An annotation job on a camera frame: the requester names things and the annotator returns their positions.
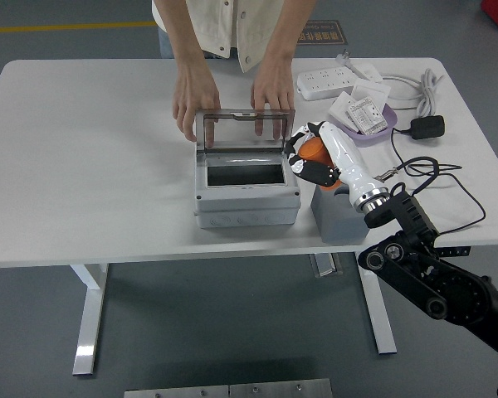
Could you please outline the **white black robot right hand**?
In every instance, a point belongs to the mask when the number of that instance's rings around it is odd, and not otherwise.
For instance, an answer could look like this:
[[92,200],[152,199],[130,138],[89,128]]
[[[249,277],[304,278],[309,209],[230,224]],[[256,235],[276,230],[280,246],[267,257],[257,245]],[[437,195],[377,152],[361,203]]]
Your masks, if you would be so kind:
[[358,212],[367,212],[389,198],[384,184],[370,175],[353,140],[330,122],[299,128],[285,151],[297,177],[321,187],[330,188],[336,182],[348,186],[350,204]]

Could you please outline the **person's right hand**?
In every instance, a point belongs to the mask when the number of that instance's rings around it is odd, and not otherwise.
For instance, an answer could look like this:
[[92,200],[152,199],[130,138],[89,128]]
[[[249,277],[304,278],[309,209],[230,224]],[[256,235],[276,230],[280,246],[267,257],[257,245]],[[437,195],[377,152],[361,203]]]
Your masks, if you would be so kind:
[[177,79],[173,92],[173,118],[183,136],[195,142],[193,124],[199,109],[219,109],[219,91],[208,64],[204,59],[198,62],[178,62]]

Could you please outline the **person's left hand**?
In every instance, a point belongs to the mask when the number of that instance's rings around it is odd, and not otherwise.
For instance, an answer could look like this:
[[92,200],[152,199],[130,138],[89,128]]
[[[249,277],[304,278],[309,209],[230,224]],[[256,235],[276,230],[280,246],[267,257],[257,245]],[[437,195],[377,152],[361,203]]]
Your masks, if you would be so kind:
[[255,110],[295,108],[291,60],[261,62],[251,87],[251,106]]

